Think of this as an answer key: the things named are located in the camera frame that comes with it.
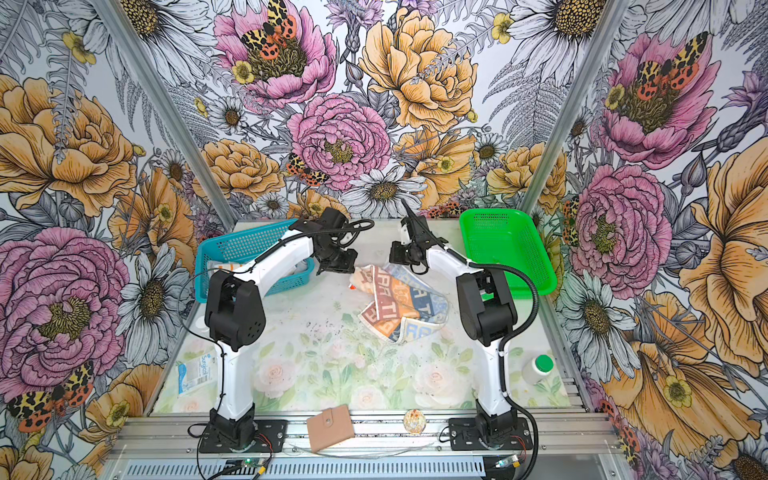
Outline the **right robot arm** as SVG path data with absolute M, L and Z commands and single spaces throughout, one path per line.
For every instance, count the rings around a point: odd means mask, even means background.
M 424 266 L 455 282 L 462 327 L 482 351 L 475 423 L 486 445 L 500 444 L 518 426 L 516 409 L 506 392 L 505 360 L 500 352 L 502 341 L 518 320 L 506 274 L 467 259 L 436 236 L 425 217 L 412 212 L 401 220 L 401 239 L 392 243 L 389 260 Z

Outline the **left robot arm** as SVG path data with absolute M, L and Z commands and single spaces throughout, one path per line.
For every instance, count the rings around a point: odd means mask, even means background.
M 251 345 L 263 334 L 264 297 L 276 283 L 307 259 L 318 271 L 351 274 L 357 252 L 351 244 L 371 220 L 351 221 L 328 208 L 315 220 L 294 221 L 277 240 L 236 269 L 218 268 L 208 280 L 204 324 L 221 347 L 220 398 L 211 410 L 203 439 L 233 451 L 250 447 L 257 435 L 255 404 L 247 389 Z

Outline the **orange patterned white towel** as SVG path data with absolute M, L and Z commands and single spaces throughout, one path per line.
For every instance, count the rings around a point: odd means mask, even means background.
M 311 270 L 309 268 L 304 268 L 302 270 L 297 269 L 288 276 L 288 279 L 296 282 L 307 282 L 307 278 L 309 277 L 310 273 Z

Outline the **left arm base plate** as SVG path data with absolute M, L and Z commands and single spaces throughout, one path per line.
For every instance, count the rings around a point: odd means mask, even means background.
M 255 420 L 250 425 L 206 426 L 198 450 L 202 454 L 279 453 L 283 449 L 288 422 Z

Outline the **teal plastic basket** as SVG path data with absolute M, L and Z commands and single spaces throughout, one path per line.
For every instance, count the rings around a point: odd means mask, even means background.
M 212 275 L 209 271 L 210 268 L 215 264 L 244 265 L 277 242 L 293 223 L 294 220 L 259 223 L 254 228 L 203 241 L 198 247 L 196 256 L 195 295 L 197 301 L 199 303 L 207 301 L 208 284 Z M 312 273 L 315 268 L 314 260 L 311 258 L 303 260 L 295 266 L 294 271 L 304 268 L 309 268 Z M 291 281 L 288 276 L 279 279 L 269 290 L 268 295 L 299 288 L 310 282 L 310 275 L 307 282 Z

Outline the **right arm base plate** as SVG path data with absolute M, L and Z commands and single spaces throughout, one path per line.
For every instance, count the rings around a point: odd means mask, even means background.
M 533 445 L 532 430 L 525 419 L 518 419 L 515 428 L 497 429 L 493 423 L 479 424 L 477 418 L 453 417 L 447 426 L 452 451 L 521 451 Z

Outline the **striped grey patterned towel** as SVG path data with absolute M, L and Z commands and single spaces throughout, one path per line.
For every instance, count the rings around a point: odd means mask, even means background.
M 447 324 L 448 299 L 402 265 L 357 267 L 350 288 L 371 296 L 357 318 L 382 341 L 413 342 Z

